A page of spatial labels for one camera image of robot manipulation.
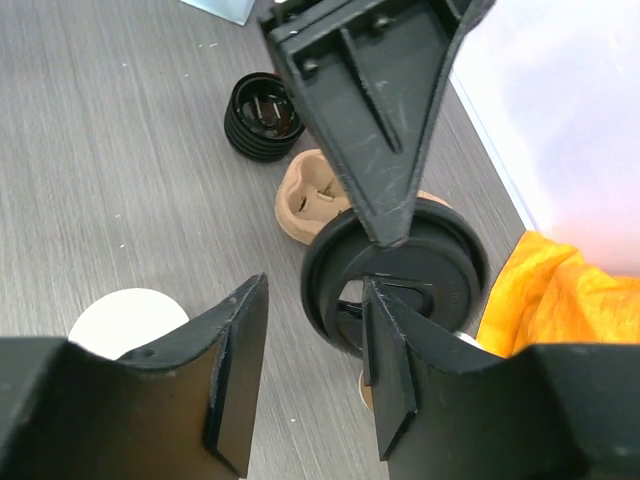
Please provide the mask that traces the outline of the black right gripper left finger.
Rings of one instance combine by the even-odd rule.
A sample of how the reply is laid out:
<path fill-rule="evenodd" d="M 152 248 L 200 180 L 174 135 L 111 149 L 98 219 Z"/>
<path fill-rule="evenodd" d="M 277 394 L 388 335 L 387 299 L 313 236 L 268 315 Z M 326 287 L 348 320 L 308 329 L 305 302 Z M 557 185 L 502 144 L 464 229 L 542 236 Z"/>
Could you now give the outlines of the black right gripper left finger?
<path fill-rule="evenodd" d="M 3 338 L 2 477 L 245 477 L 268 310 L 259 274 L 115 360 L 60 337 Z"/>

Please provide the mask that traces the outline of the brown paper cup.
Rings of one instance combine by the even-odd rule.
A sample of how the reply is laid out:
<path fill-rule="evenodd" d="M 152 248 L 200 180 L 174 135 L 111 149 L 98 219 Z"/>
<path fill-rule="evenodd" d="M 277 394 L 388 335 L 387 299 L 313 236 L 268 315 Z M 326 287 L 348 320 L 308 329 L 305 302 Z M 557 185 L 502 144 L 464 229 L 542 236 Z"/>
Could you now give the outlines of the brown paper cup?
<path fill-rule="evenodd" d="M 93 354 L 116 360 L 188 321 L 186 311 L 164 293 L 122 289 L 89 305 L 71 327 L 68 340 Z"/>

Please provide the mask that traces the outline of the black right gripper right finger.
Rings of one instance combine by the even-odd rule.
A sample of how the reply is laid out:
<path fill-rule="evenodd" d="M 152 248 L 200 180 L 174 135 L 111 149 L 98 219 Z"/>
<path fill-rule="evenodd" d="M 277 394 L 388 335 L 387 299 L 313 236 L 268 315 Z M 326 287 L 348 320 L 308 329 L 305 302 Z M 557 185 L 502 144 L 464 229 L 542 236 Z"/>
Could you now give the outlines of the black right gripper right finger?
<path fill-rule="evenodd" d="M 393 479 L 635 479 L 639 349 L 537 344 L 507 359 L 364 285 L 364 378 Z"/>

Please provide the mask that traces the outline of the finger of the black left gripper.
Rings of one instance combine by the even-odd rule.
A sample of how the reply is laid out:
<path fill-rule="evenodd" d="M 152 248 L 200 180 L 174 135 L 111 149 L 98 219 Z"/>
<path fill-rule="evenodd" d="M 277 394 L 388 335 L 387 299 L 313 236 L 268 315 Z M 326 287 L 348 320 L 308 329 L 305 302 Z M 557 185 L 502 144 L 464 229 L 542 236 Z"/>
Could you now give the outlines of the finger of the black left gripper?
<path fill-rule="evenodd" d="M 370 240 L 406 241 L 456 55 L 488 1 L 282 1 L 259 24 Z"/>

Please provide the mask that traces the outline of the black coffee cup lid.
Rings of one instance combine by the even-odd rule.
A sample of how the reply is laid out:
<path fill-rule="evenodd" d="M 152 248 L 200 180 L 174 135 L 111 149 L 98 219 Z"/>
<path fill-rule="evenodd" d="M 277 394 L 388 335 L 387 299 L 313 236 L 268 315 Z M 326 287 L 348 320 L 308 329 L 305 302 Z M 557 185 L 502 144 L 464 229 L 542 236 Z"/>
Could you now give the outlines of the black coffee cup lid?
<path fill-rule="evenodd" d="M 318 334 L 333 347 L 362 355 L 363 307 L 341 295 L 354 281 L 377 280 L 420 316 L 444 330 L 463 329 L 488 289 L 486 249 L 451 207 L 420 198 L 405 243 L 372 244 L 355 213 L 331 220 L 310 244 L 301 270 L 301 301 Z"/>

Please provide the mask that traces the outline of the light blue paper bag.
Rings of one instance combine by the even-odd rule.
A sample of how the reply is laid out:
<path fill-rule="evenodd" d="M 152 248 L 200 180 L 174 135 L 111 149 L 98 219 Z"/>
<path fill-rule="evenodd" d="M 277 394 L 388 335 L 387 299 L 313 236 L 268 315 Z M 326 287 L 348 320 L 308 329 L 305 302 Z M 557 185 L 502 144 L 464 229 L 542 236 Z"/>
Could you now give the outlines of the light blue paper bag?
<path fill-rule="evenodd" d="M 249 19 L 255 0 L 181 0 L 182 3 L 244 26 Z"/>

